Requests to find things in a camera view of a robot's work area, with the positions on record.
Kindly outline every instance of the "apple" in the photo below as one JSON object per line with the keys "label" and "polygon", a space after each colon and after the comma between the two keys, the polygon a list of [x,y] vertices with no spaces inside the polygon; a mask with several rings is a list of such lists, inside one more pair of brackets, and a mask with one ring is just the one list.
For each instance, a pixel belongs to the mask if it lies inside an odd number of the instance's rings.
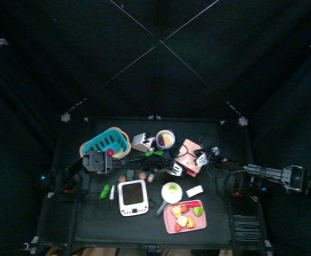
{"label": "apple", "polygon": [[196,217],[200,217],[203,215],[203,207],[194,207],[192,211]]}

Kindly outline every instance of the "pink plate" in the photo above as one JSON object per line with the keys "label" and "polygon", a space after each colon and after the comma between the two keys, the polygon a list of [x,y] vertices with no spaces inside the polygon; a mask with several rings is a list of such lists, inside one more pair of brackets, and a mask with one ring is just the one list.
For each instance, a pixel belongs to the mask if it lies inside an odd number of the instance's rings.
{"label": "pink plate", "polygon": [[203,211],[202,216],[198,217],[194,214],[192,208],[188,207],[188,211],[186,213],[183,213],[182,215],[187,216],[187,217],[188,216],[192,217],[194,222],[195,222],[195,228],[183,227],[182,231],[179,231],[179,232],[175,230],[176,217],[174,216],[171,209],[172,209],[174,206],[178,206],[178,205],[182,205],[182,204],[186,204],[186,203],[191,203],[191,202],[199,203],[203,207],[203,203],[202,203],[200,200],[184,201],[184,202],[179,202],[176,204],[170,204],[170,205],[166,206],[164,212],[163,212],[163,219],[164,219],[166,229],[167,229],[167,232],[170,234],[178,234],[178,233],[182,233],[182,232],[190,232],[190,231],[195,231],[195,230],[206,228],[207,223],[206,223],[206,213],[204,213],[204,211]]}

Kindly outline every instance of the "handle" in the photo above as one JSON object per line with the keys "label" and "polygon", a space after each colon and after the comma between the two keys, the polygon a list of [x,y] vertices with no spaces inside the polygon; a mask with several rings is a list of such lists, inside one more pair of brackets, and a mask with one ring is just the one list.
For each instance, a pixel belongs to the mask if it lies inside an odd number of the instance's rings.
{"label": "handle", "polygon": [[159,208],[158,211],[156,211],[156,216],[160,216],[166,205],[167,205],[167,202],[163,200],[162,205],[160,205],[160,208]]}

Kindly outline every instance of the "pen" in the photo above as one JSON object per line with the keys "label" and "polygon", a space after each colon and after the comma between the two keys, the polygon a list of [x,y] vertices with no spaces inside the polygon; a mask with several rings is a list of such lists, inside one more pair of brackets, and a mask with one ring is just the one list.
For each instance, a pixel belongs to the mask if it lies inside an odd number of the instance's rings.
{"label": "pen", "polygon": [[108,204],[108,209],[112,209],[114,206],[114,198],[115,198],[115,185],[112,185],[111,190],[110,190],[110,204]]}

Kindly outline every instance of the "phone screen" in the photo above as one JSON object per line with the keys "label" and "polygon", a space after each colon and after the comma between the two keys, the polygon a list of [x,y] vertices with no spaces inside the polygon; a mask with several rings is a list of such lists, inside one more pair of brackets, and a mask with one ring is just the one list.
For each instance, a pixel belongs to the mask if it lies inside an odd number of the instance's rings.
{"label": "phone screen", "polygon": [[122,186],[124,205],[139,204],[143,202],[142,184],[132,183]]}

